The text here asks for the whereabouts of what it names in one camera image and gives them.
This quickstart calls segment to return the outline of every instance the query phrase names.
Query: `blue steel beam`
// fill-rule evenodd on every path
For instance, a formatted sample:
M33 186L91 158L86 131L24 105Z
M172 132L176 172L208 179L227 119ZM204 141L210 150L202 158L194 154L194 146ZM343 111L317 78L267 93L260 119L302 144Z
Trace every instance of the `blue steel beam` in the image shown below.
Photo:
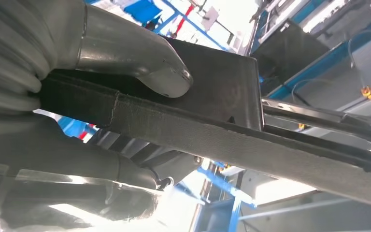
M364 30L371 30L371 23ZM358 50L369 41L371 41L371 33L364 33L355 36L352 40L352 51ZM349 57L347 48L348 41L342 42L341 44L321 56L319 59L314 61L312 64L308 65L308 67L300 71L298 74L287 80L285 82L285 85L292 89L294 85L302 80L311 80L317 78L336 64ZM298 84L296 89L301 88L305 84L306 82ZM291 93L287 88L278 87L276 90L268 95L268 98L282 100L290 94Z
M237 197L234 199L234 205L232 206L231 218L229 219L228 232L236 232L238 221L240 217L241 200Z
M87 4L94 4L94 3L98 2L98 1L100 1L100 0L85 0L85 2Z
M172 16L170 16L166 21L164 21L161 25L157 26L156 29L153 30L154 33L159 34L163 28L165 28L171 21L173 21L177 16L179 16L178 11L174 11Z
M252 208L256 207L256 205L254 204L254 199L252 199L252 197L250 197L248 194L241 191L240 189L234 187L232 184L228 183L219 176L214 175L214 173L212 173L211 171L205 170L201 167L199 167L197 171L201 174L204 174L205 177L210 180L215 186L219 187L224 192L227 192L229 195L235 197L235 199L248 204Z
M185 14L181 13L171 2L168 0L162 0L163 3L165 3L167 6L172 8L174 12L178 13L178 15L181 15L181 17L184 18L185 21L187 21L189 24L191 24L193 27L195 27L199 32L201 32L205 37L207 37L209 40L211 40L215 45L220 47L223 51L228 51L227 48L219 44L215 39L213 39L211 36L209 36L203 29L201 29L197 24L195 24L193 21L191 21Z

